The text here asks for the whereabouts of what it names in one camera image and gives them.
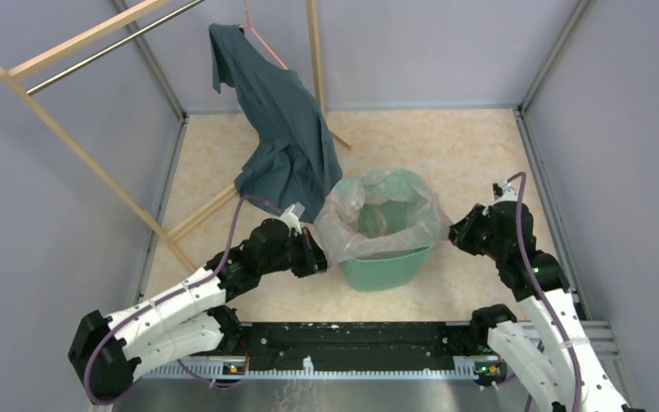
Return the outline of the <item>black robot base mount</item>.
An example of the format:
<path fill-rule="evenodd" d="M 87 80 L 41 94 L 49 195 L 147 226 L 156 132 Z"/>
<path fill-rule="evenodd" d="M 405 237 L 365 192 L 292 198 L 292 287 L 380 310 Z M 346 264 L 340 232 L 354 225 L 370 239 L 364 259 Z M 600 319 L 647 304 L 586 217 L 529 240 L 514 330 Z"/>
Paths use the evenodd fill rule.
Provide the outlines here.
<path fill-rule="evenodd" d="M 481 376 L 510 371 L 466 322 L 256 322 L 200 353 L 248 360 L 259 371 L 297 370 L 306 357 L 321 371 L 446 370 L 458 361 L 473 361 Z"/>

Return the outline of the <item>pink plastic trash bag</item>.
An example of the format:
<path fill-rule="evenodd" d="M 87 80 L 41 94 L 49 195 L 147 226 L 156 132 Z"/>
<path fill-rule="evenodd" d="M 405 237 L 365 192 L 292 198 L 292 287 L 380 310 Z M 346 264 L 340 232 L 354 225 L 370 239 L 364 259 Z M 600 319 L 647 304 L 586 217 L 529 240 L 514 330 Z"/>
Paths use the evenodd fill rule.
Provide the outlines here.
<path fill-rule="evenodd" d="M 332 266 L 395 258 L 436 245 L 450 218 L 418 173 L 375 169 L 338 181 L 313 223 Z"/>

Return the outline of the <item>green plastic trash bin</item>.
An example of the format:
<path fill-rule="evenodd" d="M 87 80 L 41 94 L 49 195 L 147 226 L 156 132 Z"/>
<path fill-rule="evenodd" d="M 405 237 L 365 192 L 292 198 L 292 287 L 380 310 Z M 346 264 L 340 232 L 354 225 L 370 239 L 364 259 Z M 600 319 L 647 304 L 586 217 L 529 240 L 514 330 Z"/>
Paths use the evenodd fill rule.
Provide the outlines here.
<path fill-rule="evenodd" d="M 360 292 L 398 288 L 413 279 L 432 248 L 413 251 L 400 257 L 353 259 L 340 263 L 340 266 L 351 288 Z"/>

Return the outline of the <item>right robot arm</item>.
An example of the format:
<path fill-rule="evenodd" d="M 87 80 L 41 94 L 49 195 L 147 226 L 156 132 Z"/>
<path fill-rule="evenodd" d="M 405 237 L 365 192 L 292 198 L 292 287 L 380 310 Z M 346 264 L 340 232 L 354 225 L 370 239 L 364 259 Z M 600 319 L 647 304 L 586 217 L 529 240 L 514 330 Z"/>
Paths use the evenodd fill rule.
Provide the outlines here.
<path fill-rule="evenodd" d="M 541 411 L 632 411 L 590 343 L 559 262 L 536 250 L 533 225 L 524 204 L 501 201 L 476 204 L 450 227 L 459 250 L 494 261 L 539 336 L 533 343 L 511 310 L 497 304 L 473 311 L 471 347 L 498 354 Z"/>

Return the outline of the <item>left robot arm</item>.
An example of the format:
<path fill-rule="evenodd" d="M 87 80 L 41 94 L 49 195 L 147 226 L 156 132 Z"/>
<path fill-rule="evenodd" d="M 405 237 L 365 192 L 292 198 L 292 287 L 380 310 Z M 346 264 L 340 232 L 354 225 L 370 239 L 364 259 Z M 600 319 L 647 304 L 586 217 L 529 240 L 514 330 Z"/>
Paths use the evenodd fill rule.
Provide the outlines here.
<path fill-rule="evenodd" d="M 302 278 L 328 266 L 308 227 L 266 219 L 239 245 L 153 299 L 84 315 L 68 359 L 91 403 L 114 403 L 156 367 L 196 352 L 235 352 L 241 333 L 226 304 L 256 288 L 263 276 L 289 271 Z"/>

